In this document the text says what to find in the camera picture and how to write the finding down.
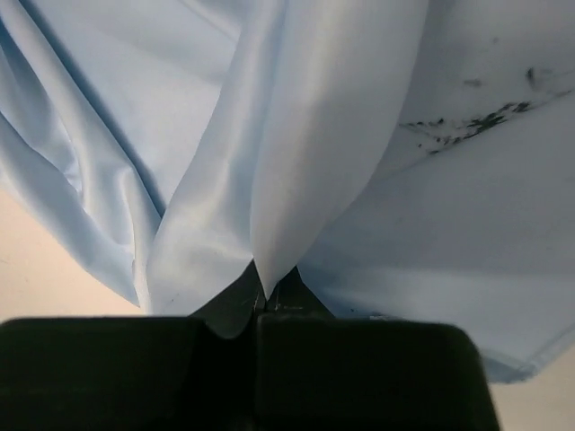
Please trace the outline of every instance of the shiny fabric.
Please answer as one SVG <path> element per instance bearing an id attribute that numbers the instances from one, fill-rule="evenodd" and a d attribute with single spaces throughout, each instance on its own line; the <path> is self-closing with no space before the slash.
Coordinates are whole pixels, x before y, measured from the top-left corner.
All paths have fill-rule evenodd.
<path id="1" fill-rule="evenodd" d="M 255 259 L 267 295 L 298 265 L 340 316 L 462 327 L 495 381 L 572 341 L 571 0 L 0 0 L 0 20 L 0 182 L 147 312 L 189 314 Z"/>

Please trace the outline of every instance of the black speck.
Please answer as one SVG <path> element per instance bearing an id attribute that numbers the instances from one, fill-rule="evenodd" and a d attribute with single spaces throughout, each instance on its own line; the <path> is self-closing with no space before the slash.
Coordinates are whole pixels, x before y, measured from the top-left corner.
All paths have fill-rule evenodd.
<path id="1" fill-rule="evenodd" d="M 517 104 L 517 107 L 515 109 L 513 109 L 513 112 L 516 113 L 523 113 L 523 112 L 527 112 L 531 107 L 531 102 L 530 101 L 522 101 L 521 103 Z"/>
<path id="2" fill-rule="evenodd" d="M 505 105 L 503 105 L 501 108 L 499 108 L 497 110 L 497 112 L 501 113 L 501 112 L 505 112 L 506 110 L 510 110 L 512 107 L 514 107 L 516 105 L 516 103 L 506 103 Z"/>
<path id="3" fill-rule="evenodd" d="M 527 69 L 525 72 L 525 78 L 527 79 L 527 82 L 529 83 L 529 86 L 532 90 L 538 89 L 537 81 L 535 80 L 535 70 L 533 67 L 529 67 Z"/>

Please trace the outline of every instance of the white surface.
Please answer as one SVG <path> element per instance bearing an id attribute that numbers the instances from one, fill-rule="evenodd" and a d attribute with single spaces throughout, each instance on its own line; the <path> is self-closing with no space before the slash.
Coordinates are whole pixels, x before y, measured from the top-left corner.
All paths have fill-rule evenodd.
<path id="1" fill-rule="evenodd" d="M 21 316 L 134 315 L 0 190 L 0 321 Z M 531 382 L 492 387 L 505 431 L 572 431 L 575 348 Z"/>

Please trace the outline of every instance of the dark stain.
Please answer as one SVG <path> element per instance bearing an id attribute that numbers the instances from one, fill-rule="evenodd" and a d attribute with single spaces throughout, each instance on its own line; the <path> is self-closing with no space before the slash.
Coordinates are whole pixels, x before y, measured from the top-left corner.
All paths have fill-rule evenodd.
<path id="1" fill-rule="evenodd" d="M 527 112 L 529 110 L 531 110 L 531 102 L 530 101 L 522 101 L 521 103 L 517 104 L 517 106 L 513 109 L 513 112 L 520 114 L 523 112 Z"/>
<path id="2" fill-rule="evenodd" d="M 529 67 L 525 72 L 525 78 L 527 79 L 527 83 L 531 87 L 531 90 L 534 92 L 539 91 L 541 88 L 541 83 L 539 80 L 535 79 L 535 68 Z"/>
<path id="3" fill-rule="evenodd" d="M 483 81 L 481 79 L 465 79 L 464 85 L 473 88 L 483 87 Z"/>

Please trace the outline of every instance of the black object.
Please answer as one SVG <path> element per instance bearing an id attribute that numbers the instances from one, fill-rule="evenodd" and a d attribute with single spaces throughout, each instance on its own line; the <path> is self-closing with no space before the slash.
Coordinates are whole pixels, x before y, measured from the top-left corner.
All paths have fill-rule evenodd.
<path id="1" fill-rule="evenodd" d="M 496 431 L 479 354 L 447 325 L 334 319 L 251 264 L 188 318 L 0 326 L 0 429 Z"/>

